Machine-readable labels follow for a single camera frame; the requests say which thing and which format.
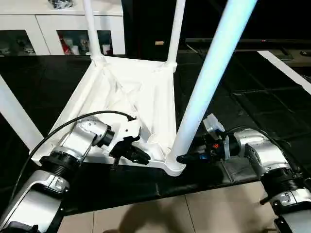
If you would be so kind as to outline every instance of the glass cabinet door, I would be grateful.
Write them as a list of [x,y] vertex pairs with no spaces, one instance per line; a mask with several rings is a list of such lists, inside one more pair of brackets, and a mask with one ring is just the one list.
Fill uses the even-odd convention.
[[0,56],[36,55],[25,30],[0,31]]
[[0,15],[0,56],[50,55],[34,15]]
[[[113,55],[110,31],[97,31],[101,51]],[[57,30],[57,35],[65,55],[90,55],[87,30]]]

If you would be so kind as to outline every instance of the white metal leg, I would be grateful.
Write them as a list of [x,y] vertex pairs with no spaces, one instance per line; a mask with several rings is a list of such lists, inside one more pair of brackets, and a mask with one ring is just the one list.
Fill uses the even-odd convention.
[[228,0],[195,84],[166,162],[180,169],[176,157],[186,154],[257,0]]
[[183,16],[184,16],[185,3],[186,3],[186,0],[176,1],[172,35],[171,35],[171,40],[170,40],[169,55],[167,58],[168,64],[175,64],[176,62],[181,25],[182,25]]
[[90,43],[90,52],[93,59],[104,59],[99,45],[97,30],[95,29],[95,20],[92,11],[91,1],[83,0],[84,12],[86,15],[88,39]]
[[15,98],[1,75],[0,112],[29,150],[32,150],[43,139],[42,134]]

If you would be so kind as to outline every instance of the white cabinet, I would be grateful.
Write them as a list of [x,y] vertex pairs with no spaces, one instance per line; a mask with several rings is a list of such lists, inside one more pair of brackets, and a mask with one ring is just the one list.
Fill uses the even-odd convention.
[[[109,44],[113,54],[125,54],[121,0],[92,0],[92,7],[100,44]],[[11,47],[11,55],[25,55],[20,50],[27,47],[36,55],[64,55],[60,37],[73,40],[80,51],[81,38],[88,40],[83,0],[62,10],[48,0],[2,0],[0,22],[0,52]]]
[[[87,25],[85,16],[68,16],[68,15],[45,15],[36,16],[47,46],[51,55],[63,55],[63,48],[59,36],[79,37],[87,35]],[[99,32],[99,40],[105,40],[106,44],[112,45],[113,54],[125,54],[123,17],[121,16],[95,16],[95,27]],[[75,44],[78,45],[79,39],[74,38]]]
[[32,47],[36,55],[49,55],[38,22],[33,15],[0,15],[0,55],[27,55]]

